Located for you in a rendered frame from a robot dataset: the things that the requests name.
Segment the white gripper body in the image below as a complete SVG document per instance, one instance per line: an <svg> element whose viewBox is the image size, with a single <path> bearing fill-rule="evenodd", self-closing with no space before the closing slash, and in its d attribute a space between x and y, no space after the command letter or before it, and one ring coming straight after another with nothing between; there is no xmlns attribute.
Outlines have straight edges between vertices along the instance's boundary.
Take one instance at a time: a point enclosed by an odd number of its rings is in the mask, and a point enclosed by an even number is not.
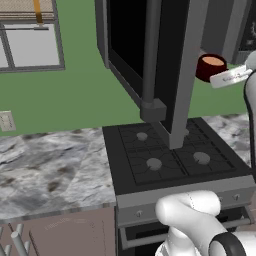
<svg viewBox="0 0 256 256"><path fill-rule="evenodd" d="M210 77L213 88L218 89L244 81L252 73L252 70L245 65L218 73Z"/></svg>

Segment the dark red cup of tea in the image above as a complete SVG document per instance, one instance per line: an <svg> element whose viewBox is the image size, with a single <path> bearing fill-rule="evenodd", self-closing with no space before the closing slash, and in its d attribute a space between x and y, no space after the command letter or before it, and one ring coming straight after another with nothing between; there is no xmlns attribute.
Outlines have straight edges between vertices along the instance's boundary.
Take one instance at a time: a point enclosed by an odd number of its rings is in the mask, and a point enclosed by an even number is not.
<svg viewBox="0 0 256 256"><path fill-rule="evenodd" d="M198 59L196 77L209 82L211 76L227 70L227 62L223 57L217 54L203 54Z"/></svg>

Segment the grey microwave oven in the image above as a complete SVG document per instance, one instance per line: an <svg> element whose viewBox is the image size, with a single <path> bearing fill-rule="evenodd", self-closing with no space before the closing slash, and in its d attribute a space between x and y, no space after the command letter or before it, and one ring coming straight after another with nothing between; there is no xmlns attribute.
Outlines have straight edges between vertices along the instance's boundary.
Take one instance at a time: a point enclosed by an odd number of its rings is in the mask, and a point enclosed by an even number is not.
<svg viewBox="0 0 256 256"><path fill-rule="evenodd" d="M256 0L209 0L201 49L244 63L256 50Z"/></svg>

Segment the dark microwave door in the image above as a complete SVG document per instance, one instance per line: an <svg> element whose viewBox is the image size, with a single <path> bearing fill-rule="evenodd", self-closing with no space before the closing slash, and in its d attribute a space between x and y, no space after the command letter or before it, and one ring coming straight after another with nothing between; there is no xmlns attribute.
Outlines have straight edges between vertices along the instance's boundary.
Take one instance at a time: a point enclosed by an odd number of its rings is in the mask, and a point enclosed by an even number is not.
<svg viewBox="0 0 256 256"><path fill-rule="evenodd" d="M97 47L140 109L148 0L94 0ZM167 107L150 124L170 149L183 146L209 0L162 0L154 98Z"/></svg>

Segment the black and grey stove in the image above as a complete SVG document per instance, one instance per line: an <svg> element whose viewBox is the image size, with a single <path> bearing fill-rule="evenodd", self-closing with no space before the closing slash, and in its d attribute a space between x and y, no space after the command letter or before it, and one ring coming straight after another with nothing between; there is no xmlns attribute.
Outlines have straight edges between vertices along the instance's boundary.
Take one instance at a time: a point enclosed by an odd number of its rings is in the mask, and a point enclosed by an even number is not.
<svg viewBox="0 0 256 256"><path fill-rule="evenodd" d="M124 250L120 227L128 240L168 233L155 214L159 198L171 194L210 190L223 197L217 219L254 220L249 210L256 191L251 169L201 118L187 122L184 144L169 149L147 123L103 129L116 195L117 256L154 256L159 243ZM235 201L233 196L240 194ZM135 213L143 211L141 217Z"/></svg>

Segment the grey framed window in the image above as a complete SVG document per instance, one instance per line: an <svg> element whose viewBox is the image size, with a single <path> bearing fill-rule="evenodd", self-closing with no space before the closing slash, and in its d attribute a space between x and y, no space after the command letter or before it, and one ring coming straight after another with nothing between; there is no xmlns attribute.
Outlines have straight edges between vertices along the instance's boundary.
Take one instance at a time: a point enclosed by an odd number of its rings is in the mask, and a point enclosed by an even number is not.
<svg viewBox="0 0 256 256"><path fill-rule="evenodd" d="M56 0L0 0L0 73L64 69Z"/></svg>

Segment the brown cupboard front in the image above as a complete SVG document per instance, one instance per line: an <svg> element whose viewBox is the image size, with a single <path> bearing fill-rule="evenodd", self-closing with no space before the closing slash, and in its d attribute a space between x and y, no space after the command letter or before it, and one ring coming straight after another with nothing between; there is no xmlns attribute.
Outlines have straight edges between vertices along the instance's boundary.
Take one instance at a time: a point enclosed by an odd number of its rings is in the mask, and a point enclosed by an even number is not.
<svg viewBox="0 0 256 256"><path fill-rule="evenodd" d="M0 242L13 245L11 230L23 224L22 240L30 241L29 256L116 256L114 208L64 214L7 218Z"/></svg>

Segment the white wall outlet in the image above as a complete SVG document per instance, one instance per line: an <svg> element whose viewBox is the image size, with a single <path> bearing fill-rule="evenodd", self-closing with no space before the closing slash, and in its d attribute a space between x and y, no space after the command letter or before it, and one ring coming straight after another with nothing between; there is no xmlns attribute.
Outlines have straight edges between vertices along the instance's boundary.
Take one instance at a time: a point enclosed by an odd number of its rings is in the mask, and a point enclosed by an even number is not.
<svg viewBox="0 0 256 256"><path fill-rule="evenodd" d="M16 125L11 111L0 111L0 129L3 132L16 130Z"/></svg>

